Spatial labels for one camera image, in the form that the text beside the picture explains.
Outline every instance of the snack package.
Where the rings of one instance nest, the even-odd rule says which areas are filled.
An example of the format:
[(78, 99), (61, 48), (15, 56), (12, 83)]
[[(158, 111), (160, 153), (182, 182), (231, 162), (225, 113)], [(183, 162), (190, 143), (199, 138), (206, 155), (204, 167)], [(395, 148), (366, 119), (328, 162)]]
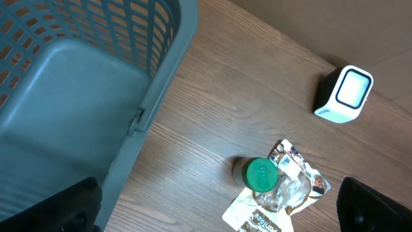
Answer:
[(240, 232), (293, 231), (290, 216), (319, 200), (331, 186), (286, 139), (270, 152), (278, 169), (275, 188), (258, 193), (245, 188), (222, 218)]

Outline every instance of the laundry basket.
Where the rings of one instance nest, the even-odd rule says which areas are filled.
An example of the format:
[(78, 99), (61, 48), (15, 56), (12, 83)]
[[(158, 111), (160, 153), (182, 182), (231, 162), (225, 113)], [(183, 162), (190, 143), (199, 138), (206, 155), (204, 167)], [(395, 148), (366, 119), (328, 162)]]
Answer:
[(95, 177), (104, 228), (196, 31), (197, 3), (0, 1), (0, 221)]

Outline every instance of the green lid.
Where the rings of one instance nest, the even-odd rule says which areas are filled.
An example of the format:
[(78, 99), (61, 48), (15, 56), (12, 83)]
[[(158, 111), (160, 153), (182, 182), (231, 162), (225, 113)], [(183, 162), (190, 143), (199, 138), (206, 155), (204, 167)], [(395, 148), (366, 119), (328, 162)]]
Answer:
[(276, 166), (268, 159), (250, 159), (242, 169), (242, 179), (252, 191), (268, 192), (275, 187), (277, 182)]

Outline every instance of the wooden table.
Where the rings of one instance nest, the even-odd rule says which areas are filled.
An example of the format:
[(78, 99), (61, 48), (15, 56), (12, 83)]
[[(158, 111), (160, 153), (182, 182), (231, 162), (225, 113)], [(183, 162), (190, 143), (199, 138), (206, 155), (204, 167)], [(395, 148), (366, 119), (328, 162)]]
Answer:
[(199, 0), (200, 23), (106, 231), (232, 231), (235, 156), (288, 139), (333, 186), (294, 215), (295, 231), (339, 231), (336, 199), (352, 176), (412, 208), (412, 117), (371, 93), (358, 119), (312, 113), (334, 67), (229, 1)]

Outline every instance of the white label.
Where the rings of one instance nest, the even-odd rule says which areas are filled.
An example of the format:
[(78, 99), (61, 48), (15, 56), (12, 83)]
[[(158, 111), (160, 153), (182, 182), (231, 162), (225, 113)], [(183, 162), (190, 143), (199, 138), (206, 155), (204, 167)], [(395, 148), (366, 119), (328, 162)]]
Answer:
[(299, 167), (299, 165), (297, 165), (296, 162), (293, 161), (288, 155), (285, 155), (281, 159), (277, 165), (277, 168), (286, 173), (292, 180), (297, 179), (297, 176), (301, 172), (301, 167)]

